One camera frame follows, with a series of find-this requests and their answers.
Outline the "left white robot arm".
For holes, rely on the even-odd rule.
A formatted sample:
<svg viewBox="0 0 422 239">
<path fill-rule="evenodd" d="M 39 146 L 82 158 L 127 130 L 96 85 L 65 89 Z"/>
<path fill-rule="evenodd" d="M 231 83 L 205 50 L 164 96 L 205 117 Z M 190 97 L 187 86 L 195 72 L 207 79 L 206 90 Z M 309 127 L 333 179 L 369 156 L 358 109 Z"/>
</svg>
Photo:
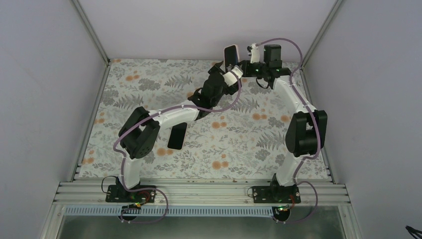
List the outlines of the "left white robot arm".
<svg viewBox="0 0 422 239">
<path fill-rule="evenodd" d="M 216 106 L 223 95 L 236 94 L 231 106 L 237 103 L 241 93 L 242 75 L 243 71 L 238 66 L 227 72 L 213 67 L 202 88 L 182 103 L 156 111 L 138 107 L 132 112 L 113 144 L 113 150 L 123 156 L 118 176 L 122 185 L 118 194 L 125 201 L 131 202 L 138 196 L 137 185 L 140 182 L 141 168 L 139 160 L 151 152 L 160 130 L 202 119 L 209 113 L 230 109 L 230 106 L 223 109 L 216 109 Z"/>
</svg>

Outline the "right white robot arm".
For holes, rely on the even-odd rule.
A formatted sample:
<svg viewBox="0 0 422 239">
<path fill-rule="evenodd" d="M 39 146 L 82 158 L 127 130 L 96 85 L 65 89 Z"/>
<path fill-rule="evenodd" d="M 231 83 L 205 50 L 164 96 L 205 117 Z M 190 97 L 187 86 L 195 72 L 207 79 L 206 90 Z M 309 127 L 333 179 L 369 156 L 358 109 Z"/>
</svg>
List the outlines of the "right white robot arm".
<svg viewBox="0 0 422 239">
<path fill-rule="evenodd" d="M 294 73 L 282 66 L 282 48 L 277 44 L 264 45 L 264 60 L 260 61 L 257 43 L 247 47 L 250 60 L 240 62 L 245 77 L 263 79 L 268 87 L 279 94 L 291 115 L 285 134 L 288 154 L 274 174 L 267 194 L 276 202 L 296 195 L 297 174 L 306 160 L 318 158 L 323 148 L 327 114 L 317 110 L 302 94 L 294 82 Z"/>
</svg>

